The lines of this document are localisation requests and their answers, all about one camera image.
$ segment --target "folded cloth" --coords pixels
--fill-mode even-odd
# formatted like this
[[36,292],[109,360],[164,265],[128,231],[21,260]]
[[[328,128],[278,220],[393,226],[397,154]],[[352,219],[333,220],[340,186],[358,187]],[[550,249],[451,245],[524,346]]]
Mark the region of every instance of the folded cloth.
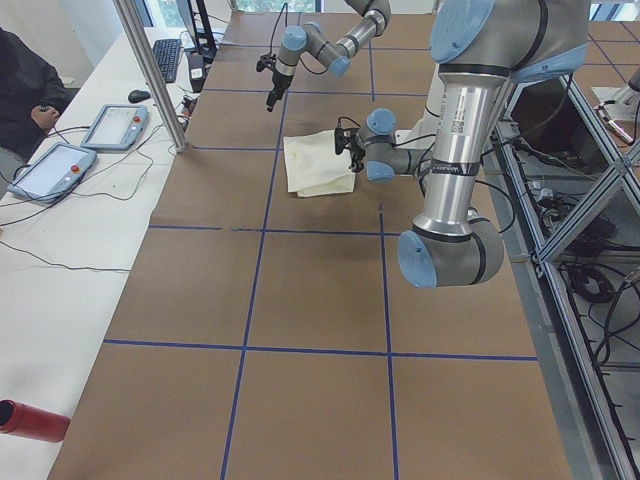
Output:
[[333,130],[306,137],[284,137],[289,193],[315,197],[332,193],[351,193],[356,175],[349,167],[348,151],[335,154]]

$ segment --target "light blue tablet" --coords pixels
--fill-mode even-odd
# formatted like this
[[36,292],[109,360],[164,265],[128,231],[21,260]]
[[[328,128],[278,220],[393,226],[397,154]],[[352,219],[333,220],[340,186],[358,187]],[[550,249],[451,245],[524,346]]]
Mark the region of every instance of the light blue tablet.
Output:
[[93,150],[56,143],[27,167],[7,190],[29,200],[53,203],[82,181],[96,157]]
[[129,150],[148,119],[149,112],[144,105],[105,105],[80,146],[101,152]]

